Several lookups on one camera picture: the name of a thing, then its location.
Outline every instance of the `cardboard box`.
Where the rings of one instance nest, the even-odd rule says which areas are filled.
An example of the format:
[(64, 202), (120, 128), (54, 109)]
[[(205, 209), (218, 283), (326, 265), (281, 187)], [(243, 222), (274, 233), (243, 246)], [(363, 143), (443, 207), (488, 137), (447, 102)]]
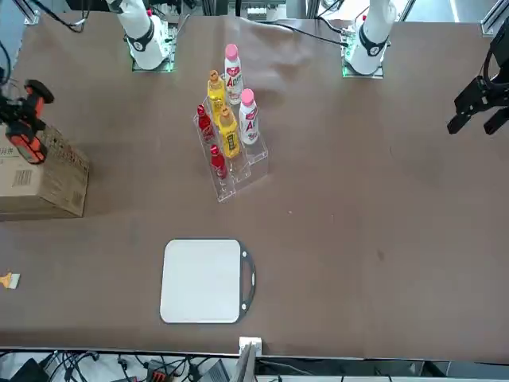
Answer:
[(40, 165), (30, 165), (0, 125), (0, 220), (51, 219), (83, 215), (89, 163), (54, 127), (37, 136), (48, 148)]

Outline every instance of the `brown mat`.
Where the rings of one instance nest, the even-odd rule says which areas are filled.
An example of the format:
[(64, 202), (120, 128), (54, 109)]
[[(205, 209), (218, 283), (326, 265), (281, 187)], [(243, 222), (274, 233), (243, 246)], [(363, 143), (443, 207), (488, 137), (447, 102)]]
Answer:
[[(335, 37), (315, 21), (295, 26)], [(384, 80), (342, 79), (340, 49), (274, 26), (191, 17), (174, 75), (132, 74), (112, 14), (83, 35), (43, 18), (14, 77), (91, 159), (83, 219), (0, 224), (0, 344), (509, 361), (509, 135), (446, 123), (489, 40), (478, 25), (398, 24)], [(239, 46), (270, 175), (219, 205), (191, 118)], [(257, 294), (238, 325), (165, 325), (163, 248), (242, 240)]]

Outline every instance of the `pink cap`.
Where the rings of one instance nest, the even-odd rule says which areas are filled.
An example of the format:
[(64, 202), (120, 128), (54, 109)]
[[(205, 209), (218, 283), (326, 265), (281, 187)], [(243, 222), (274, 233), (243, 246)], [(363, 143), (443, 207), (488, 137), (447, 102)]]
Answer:
[(230, 61), (235, 61), (239, 56), (239, 50), (237, 49), (237, 45), (228, 44), (226, 45), (226, 50), (224, 51), (224, 55)]
[(240, 95), (240, 100), (244, 106), (251, 106), (255, 101), (255, 94), (251, 89), (244, 89)]

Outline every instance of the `yellow bottle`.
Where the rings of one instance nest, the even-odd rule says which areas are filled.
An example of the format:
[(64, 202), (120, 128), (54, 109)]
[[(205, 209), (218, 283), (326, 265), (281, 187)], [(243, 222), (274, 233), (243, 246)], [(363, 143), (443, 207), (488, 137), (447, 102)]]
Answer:
[(212, 106), (212, 117), (214, 122), (218, 124), (221, 110), (226, 106), (224, 81), (221, 80), (217, 70), (211, 70), (207, 83), (207, 96)]
[(228, 106), (223, 107), (218, 123), (221, 138), (223, 139), (223, 153), (233, 158), (240, 153), (239, 136), (237, 134), (237, 121)]

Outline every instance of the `red bottle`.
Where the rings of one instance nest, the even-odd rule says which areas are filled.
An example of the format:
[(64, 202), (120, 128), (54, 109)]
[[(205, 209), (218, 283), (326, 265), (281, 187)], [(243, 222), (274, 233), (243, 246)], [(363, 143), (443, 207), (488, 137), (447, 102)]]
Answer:
[(205, 142), (210, 142), (214, 139), (214, 129), (210, 117), (205, 112), (204, 105), (198, 106), (198, 127), (204, 137)]
[(220, 149), (216, 145), (210, 148), (211, 164), (214, 168), (216, 175), (219, 179), (224, 179), (227, 176), (226, 162), (224, 156), (221, 154)]

